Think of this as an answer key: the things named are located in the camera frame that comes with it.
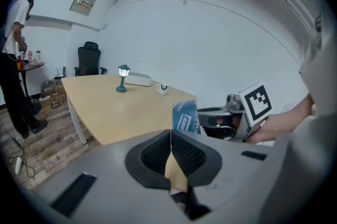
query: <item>light wood desk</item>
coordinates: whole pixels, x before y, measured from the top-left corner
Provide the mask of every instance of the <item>light wood desk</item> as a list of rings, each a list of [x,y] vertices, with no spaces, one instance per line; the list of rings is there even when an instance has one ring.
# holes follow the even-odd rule
[[[121,78],[118,75],[92,75],[63,78],[68,106],[80,140],[86,143],[78,118],[101,144],[126,140],[157,130],[172,128],[172,107],[175,103],[195,100],[196,97],[169,87],[159,95],[151,87],[125,84],[126,93],[116,92]],[[187,180],[171,154],[165,177],[171,188],[187,190]]]

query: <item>white table leg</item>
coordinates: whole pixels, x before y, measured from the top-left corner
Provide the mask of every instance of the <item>white table leg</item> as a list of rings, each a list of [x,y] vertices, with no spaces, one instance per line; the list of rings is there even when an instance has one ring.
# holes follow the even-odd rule
[[[68,101],[68,106],[69,106],[69,110],[70,110],[70,115],[72,116],[73,123],[75,125],[75,129],[77,131],[77,134],[78,134],[81,142],[83,144],[86,144],[86,139],[85,139],[85,137],[83,135],[83,132],[82,132],[82,129],[81,129],[81,126],[80,126],[80,122],[78,121],[77,113],[76,113],[76,111],[74,109],[74,106],[72,105],[72,103],[71,103],[71,101],[70,101],[69,98],[67,99],[67,101]]]

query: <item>black shoe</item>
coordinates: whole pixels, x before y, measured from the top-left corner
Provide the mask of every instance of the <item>black shoe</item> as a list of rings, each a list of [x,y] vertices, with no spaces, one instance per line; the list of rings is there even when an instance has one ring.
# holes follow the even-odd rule
[[[32,130],[32,132],[34,134],[38,134],[41,130],[45,129],[47,125],[48,125],[47,120],[43,119],[39,122],[37,128]]]
[[[28,138],[28,132],[23,135],[21,134],[21,136],[22,136],[22,139],[26,140]]]

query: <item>person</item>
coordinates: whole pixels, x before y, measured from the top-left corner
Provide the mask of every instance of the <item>person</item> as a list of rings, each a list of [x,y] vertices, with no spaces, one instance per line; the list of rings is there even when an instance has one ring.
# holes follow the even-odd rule
[[[337,22],[327,2],[316,19],[317,39],[311,39],[300,68],[310,93],[292,110],[268,116],[263,126],[247,142],[273,141],[293,133],[306,119],[336,112],[337,107]]]
[[[34,0],[17,0],[9,8],[4,26],[4,46],[0,53],[0,86],[14,128],[23,139],[28,137],[28,126],[34,134],[47,127],[46,120],[39,121],[31,114],[20,84],[16,63],[16,42],[20,52],[27,50],[27,45],[21,37],[21,30],[29,19],[33,6]]]

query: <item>white box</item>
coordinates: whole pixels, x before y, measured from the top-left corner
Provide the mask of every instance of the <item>white box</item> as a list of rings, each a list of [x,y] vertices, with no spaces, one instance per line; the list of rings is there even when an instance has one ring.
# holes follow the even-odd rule
[[[151,86],[151,77],[141,73],[129,72],[128,76],[125,78],[125,83],[142,85],[142,86]]]

